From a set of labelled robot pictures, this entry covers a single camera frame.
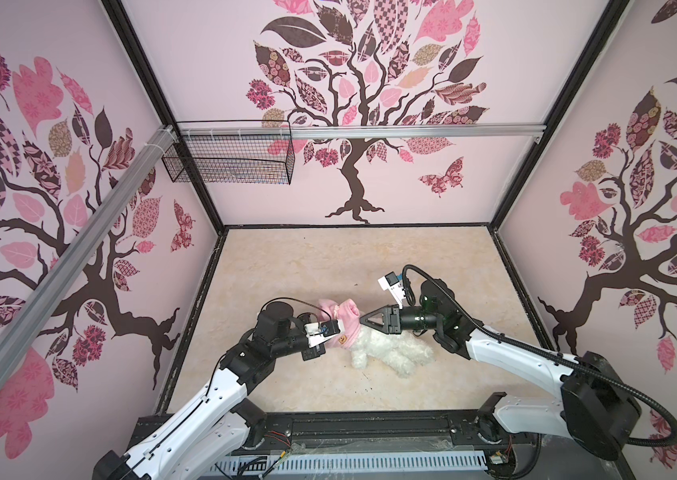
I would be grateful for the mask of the white teddy bear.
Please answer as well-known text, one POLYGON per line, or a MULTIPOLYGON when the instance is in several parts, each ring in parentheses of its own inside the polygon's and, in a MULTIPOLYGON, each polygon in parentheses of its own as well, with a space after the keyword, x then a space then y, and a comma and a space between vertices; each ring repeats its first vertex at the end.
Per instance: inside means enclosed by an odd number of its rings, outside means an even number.
POLYGON ((400 335, 385 335, 362 326, 349 348, 351 364, 355 369, 364 369, 370 358, 382 362, 399 377, 408 378, 416 368, 434 362, 433 350, 422 340, 408 332, 400 335))

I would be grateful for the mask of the pink teddy hoodie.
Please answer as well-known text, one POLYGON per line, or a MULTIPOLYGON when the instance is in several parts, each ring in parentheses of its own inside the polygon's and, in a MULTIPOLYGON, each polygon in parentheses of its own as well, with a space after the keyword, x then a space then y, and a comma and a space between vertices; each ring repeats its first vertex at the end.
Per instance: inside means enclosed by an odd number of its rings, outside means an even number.
POLYGON ((320 299, 318 307, 326 310, 332 318, 342 324, 340 334, 328 340, 326 346, 350 350, 356 344, 361 332, 361 313, 357 305, 351 299, 344 300, 341 303, 336 303, 334 300, 329 299, 320 299))

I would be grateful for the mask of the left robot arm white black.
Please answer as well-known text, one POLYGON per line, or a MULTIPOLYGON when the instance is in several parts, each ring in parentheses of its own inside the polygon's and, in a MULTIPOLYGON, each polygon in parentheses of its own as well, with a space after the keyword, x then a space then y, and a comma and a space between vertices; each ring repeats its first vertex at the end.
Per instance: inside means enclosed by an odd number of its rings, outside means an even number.
POLYGON ((252 436, 262 438, 266 414, 248 395, 272 374, 276 360, 304 352, 312 358, 340 336, 343 322, 322 310, 326 319, 310 321, 278 299, 258 313, 256 325, 228 349, 198 393, 144 440, 118 455, 104 454, 94 479, 198 479, 216 461, 242 448, 252 436))

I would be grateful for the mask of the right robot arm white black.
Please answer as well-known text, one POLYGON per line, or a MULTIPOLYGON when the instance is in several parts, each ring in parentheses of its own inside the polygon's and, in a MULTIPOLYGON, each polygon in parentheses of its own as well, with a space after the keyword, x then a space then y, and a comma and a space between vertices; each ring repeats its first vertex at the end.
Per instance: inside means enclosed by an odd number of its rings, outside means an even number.
POLYGON ((497 443, 516 433, 552 435, 603 460, 620 456, 641 410, 631 394, 614 386, 617 377, 604 359, 554 353, 487 327, 459 307, 439 279, 422 283, 416 305, 404 305, 401 283, 389 290, 394 304, 362 315, 362 325, 386 335, 430 330, 447 352, 500 368, 547 392, 546 398, 492 394, 476 417, 484 441, 497 443))

